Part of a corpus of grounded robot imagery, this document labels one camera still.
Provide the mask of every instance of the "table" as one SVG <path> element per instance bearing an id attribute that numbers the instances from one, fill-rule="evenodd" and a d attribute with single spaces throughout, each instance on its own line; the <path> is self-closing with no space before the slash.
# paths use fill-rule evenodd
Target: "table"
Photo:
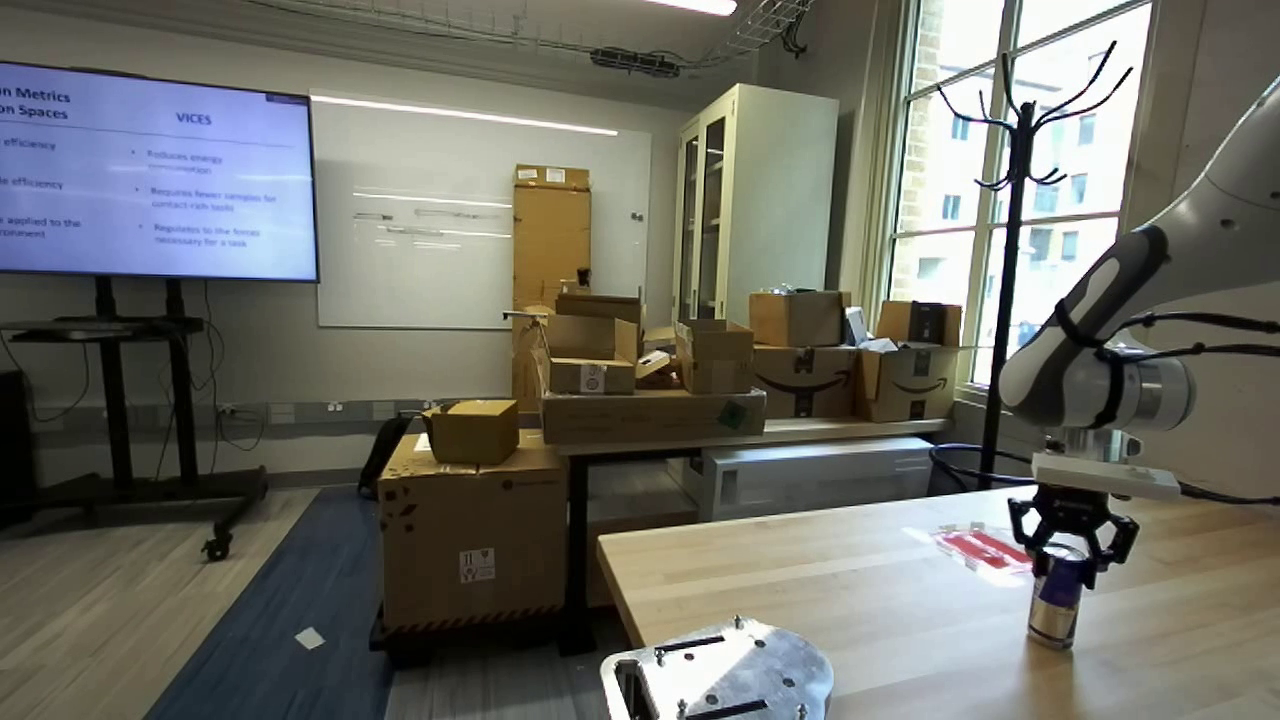
<path id="1" fill-rule="evenodd" d="M 831 445 L 831 439 L 876 439 L 876 437 L 926 437 L 943 419 L 762 419 L 755 437 L 686 437 L 686 439 L 636 439 L 636 445 L 553 445 L 569 463 L 569 560 L 562 560 L 562 633 L 559 654 L 586 654 L 586 485 L 590 463 L 627 463 L 649 456 L 693 456 L 708 447 L 761 447 L 761 445 Z"/>
<path id="2" fill-rule="evenodd" d="M 1027 576 L 995 585 L 933 532 L 1005 527 L 969 494 L 598 535 L 630 644 L 730 616 L 807 638 L 828 716 L 1280 716 L 1280 512 L 1128 502 L 1140 540 L 1078 599 L 1072 654 L 1027 642 Z"/>

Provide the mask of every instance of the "white robotic arm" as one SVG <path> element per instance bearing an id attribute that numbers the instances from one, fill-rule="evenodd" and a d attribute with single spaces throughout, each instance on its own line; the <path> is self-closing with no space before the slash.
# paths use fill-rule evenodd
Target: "white robotic arm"
<path id="1" fill-rule="evenodd" d="M 1036 576 L 1049 572 L 1054 535 L 1075 535 L 1088 544 L 1092 588 L 1134 540 L 1134 526 L 1112 517 L 1107 495 L 1178 494 L 1173 473 L 1128 463 L 1099 445 L 1112 428 L 1175 428 L 1196 400 L 1192 371 L 1128 343 L 1125 325 L 1167 300 L 1269 279 L 1280 279 L 1280 82 L 1240 116 L 1196 186 L 1119 235 L 999 371 L 1005 409 L 1064 445 L 1036 453 L 1036 502 L 1008 502 Z"/>
<path id="2" fill-rule="evenodd" d="M 999 371 L 999 400 L 1039 428 L 1175 428 L 1178 361 L 1143 361 L 1125 321 L 1165 300 L 1280 279 L 1280 82 L 1240 116 L 1196 186 L 1119 235 Z"/>

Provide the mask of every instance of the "ceiling light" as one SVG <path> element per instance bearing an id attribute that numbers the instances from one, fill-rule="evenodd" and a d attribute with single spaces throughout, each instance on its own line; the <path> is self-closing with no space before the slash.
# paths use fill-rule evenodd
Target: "ceiling light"
<path id="1" fill-rule="evenodd" d="M 360 96 L 312 96 L 312 100 L 339 106 L 339 110 L 372 110 L 372 111 L 447 116 L 447 121 L 472 121 L 472 124 L 514 124 L 514 130 L 577 131 L 577 135 L 619 135 L 614 130 L 559 124 L 559 121 L 536 121 L 536 116 L 494 116 L 494 111 L 464 111 L 464 110 L 430 110 L 430 106 L 382 106 L 382 100 L 360 100 Z"/>
<path id="2" fill-rule="evenodd" d="M 735 13 L 735 0 L 652 0 L 652 3 L 708 13 L 708 18 L 730 18 Z"/>

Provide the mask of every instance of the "white cabinet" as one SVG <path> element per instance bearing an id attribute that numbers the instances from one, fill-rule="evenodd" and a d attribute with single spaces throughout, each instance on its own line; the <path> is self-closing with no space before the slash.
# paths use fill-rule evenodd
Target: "white cabinet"
<path id="1" fill-rule="evenodd" d="M 746 325 L 761 290 L 823 290 L 837 116 L 828 96 L 735 84 L 685 124 L 676 321 Z"/>

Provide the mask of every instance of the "monitor stand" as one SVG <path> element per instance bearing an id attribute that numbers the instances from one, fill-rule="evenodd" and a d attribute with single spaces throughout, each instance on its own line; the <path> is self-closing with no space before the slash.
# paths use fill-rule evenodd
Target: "monitor stand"
<path id="1" fill-rule="evenodd" d="M 54 325 L 39 325 L 39 331 L 11 338 L 26 343 L 96 343 L 100 371 L 102 371 L 110 478 L 86 473 L 86 478 L 39 488 L 35 507 L 83 507 L 86 517 L 96 517 L 96 507 L 106 507 L 106 503 L 232 502 L 232 507 L 225 507 L 210 522 L 210 540 L 205 540 L 209 560 L 226 556 L 232 526 L 269 494 L 269 478 L 265 470 L 200 478 L 192 363 L 186 363 L 192 331 L 205 331 L 205 321 L 184 311 L 181 279 L 163 279 L 163 317 L 118 317 L 110 279 L 100 275 L 96 317 L 58 317 Z M 169 343 L 171 426 L 175 426 L 175 459 L 181 459 L 181 478 L 171 479 L 138 479 L 132 473 L 118 343 Z"/>

